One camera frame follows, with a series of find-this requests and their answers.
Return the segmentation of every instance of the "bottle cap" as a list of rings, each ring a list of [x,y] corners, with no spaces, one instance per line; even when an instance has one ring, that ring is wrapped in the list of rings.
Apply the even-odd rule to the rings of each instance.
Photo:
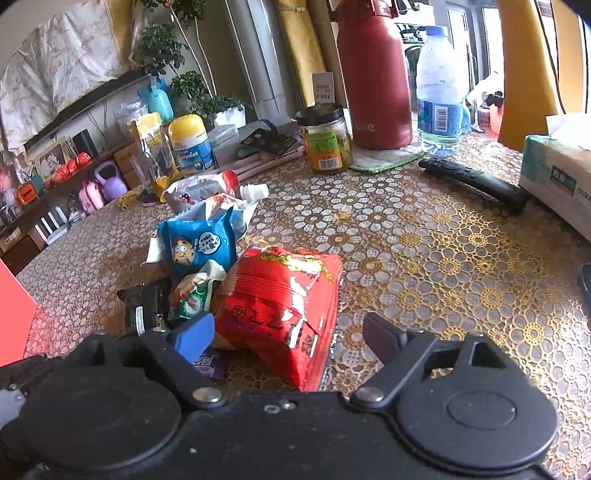
[[[427,35],[429,37],[448,37],[447,27],[441,27],[440,25],[430,25],[426,28]]]
[[[243,200],[257,202],[269,196],[269,187],[266,183],[243,185],[240,187],[240,196]]]

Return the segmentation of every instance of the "barcode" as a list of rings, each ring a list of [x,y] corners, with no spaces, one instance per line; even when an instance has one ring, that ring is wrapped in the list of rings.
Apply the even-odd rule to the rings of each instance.
[[[321,170],[332,170],[340,167],[340,160],[338,157],[328,158],[327,160],[319,160]]]
[[[435,130],[436,132],[447,132],[447,107],[435,105]]]

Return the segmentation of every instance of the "pink toy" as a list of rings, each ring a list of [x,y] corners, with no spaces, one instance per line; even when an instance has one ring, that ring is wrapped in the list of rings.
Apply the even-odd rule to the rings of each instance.
[[[89,215],[105,206],[103,196],[100,194],[100,187],[93,181],[84,181],[78,193],[78,199],[84,211]]]
[[[6,193],[13,187],[12,172],[7,167],[0,167],[0,193]]]

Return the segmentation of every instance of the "plastic pouch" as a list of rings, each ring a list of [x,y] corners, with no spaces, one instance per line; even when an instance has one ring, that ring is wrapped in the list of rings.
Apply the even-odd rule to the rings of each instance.
[[[236,261],[231,215],[230,208],[216,220],[175,217],[158,225],[158,235],[177,278],[198,273],[208,260],[215,260],[225,271],[230,270]]]
[[[233,348],[253,350],[298,390],[316,391],[333,342],[342,270],[338,255],[249,248],[212,302],[216,333]]]

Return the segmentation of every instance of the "remote control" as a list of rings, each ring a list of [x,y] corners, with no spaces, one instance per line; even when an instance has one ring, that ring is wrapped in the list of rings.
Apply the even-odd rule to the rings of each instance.
[[[481,190],[502,201],[517,213],[523,211],[530,195],[524,189],[511,185],[504,180],[497,179],[489,173],[449,160],[429,157],[422,159],[418,163],[418,166],[424,168],[429,173],[451,177],[454,180],[461,181]]]

